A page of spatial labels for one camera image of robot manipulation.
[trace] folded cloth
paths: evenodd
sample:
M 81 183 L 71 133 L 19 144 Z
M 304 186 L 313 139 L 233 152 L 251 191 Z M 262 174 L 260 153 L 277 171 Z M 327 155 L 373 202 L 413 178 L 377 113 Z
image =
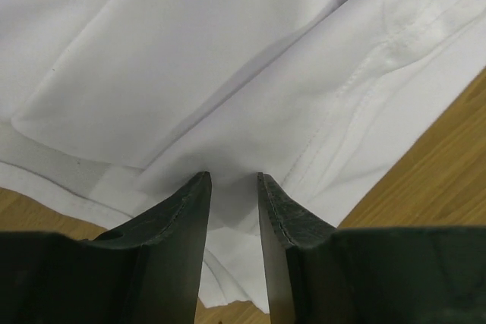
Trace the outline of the folded cloth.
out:
M 0 185 L 111 228 L 207 170 L 200 298 L 267 311 L 255 173 L 339 224 L 486 65 L 485 10 L 0 0 Z

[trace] brown wooden floor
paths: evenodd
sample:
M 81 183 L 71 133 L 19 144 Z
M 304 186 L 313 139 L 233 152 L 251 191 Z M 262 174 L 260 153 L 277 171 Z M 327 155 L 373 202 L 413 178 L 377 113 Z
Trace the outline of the brown wooden floor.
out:
M 486 72 L 429 128 L 342 227 L 486 225 Z M 56 230 L 94 238 L 103 229 L 0 189 L 1 230 Z M 268 324 L 250 303 L 197 308 L 198 324 Z

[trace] wooden table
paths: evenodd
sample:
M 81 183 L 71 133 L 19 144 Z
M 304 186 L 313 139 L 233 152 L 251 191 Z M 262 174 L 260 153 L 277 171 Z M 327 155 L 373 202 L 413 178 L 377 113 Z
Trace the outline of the wooden table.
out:
M 368 193 L 342 227 L 486 225 L 486 71 Z M 0 189 L 1 230 L 55 230 L 95 238 L 103 229 Z M 197 308 L 197 324 L 269 324 L 250 303 Z

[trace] white cloth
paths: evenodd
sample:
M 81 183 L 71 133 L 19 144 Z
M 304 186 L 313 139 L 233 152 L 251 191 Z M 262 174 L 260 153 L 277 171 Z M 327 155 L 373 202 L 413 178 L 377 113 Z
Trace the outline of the white cloth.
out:
M 486 65 L 486 0 L 0 0 L 0 185 L 111 228 L 200 170 L 200 298 L 267 310 L 255 172 L 337 225 Z

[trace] garment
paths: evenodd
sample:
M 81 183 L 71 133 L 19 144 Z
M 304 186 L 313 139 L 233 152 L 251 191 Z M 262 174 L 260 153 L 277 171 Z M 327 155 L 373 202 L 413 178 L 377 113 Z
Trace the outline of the garment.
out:
M 267 310 L 255 174 L 337 225 L 486 65 L 486 0 L 0 0 L 0 186 L 111 228 L 213 178 L 200 298 Z

